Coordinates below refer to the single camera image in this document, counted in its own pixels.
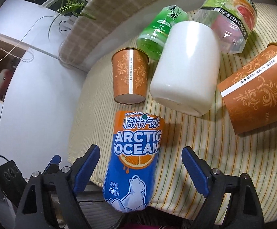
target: white vase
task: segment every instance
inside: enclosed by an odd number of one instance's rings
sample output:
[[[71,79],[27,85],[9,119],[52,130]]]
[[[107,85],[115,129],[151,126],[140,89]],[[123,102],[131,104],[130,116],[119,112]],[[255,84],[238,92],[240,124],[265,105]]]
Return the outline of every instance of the white vase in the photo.
[[[153,99],[188,115],[206,114],[214,99],[220,54],[211,28],[193,21],[174,25],[151,81]]]

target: clear plastic bottle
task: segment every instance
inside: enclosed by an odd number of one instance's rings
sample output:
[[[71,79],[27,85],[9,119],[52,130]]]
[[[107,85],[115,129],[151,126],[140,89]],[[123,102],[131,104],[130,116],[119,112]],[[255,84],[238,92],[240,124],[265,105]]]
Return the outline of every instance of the clear plastic bottle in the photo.
[[[251,0],[206,0],[193,19],[214,30],[222,52],[241,53],[256,24],[257,11]]]
[[[149,58],[159,60],[170,29],[181,21],[188,21],[188,14],[176,5],[171,5],[153,19],[137,39],[137,47],[147,53]]]

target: metal screw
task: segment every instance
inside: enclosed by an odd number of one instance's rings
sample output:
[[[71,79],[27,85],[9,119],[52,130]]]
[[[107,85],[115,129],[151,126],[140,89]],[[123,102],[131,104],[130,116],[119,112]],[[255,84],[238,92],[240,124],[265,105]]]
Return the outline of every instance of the metal screw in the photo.
[[[33,177],[37,177],[39,175],[39,171],[35,171],[31,174]]]
[[[242,173],[242,177],[244,179],[249,179],[250,178],[250,176],[247,173]]]
[[[65,166],[61,169],[63,173],[68,173],[71,168],[69,166]]]
[[[221,171],[217,168],[213,168],[212,169],[212,172],[215,174],[215,175],[219,175],[221,173]]]

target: orange slice illustration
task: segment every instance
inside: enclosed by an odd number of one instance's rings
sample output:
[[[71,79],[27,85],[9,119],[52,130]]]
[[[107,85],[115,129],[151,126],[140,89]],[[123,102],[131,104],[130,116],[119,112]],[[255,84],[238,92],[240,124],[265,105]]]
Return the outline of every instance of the orange slice illustration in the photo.
[[[121,154],[119,156],[120,161],[131,169],[143,169],[152,163],[155,154],[147,154],[144,156],[126,156]]]

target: striped cloth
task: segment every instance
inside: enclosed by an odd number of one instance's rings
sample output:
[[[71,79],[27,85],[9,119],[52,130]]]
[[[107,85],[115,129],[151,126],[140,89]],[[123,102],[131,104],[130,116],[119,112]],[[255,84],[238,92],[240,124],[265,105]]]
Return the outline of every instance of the striped cloth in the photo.
[[[256,7],[257,25],[243,53],[222,54],[218,83],[253,59],[268,43],[277,42],[277,6],[257,3]],[[135,47],[135,41],[136,38],[118,49]],[[87,75],[69,138],[69,160],[73,163],[91,144],[97,144],[101,157],[91,181],[102,186],[110,158],[115,112],[132,110],[158,115],[165,118],[167,128],[150,206],[187,219],[196,217],[204,198],[197,193],[181,161],[182,148],[191,146],[211,168],[234,176],[247,172],[256,187],[265,221],[277,220],[277,122],[235,135],[218,90],[211,110],[199,118],[161,106],[152,99],[149,90],[144,103],[118,104],[113,99],[114,52],[102,57]],[[148,87],[156,64],[149,64]],[[216,223],[222,223],[228,201],[229,194],[223,200]]]

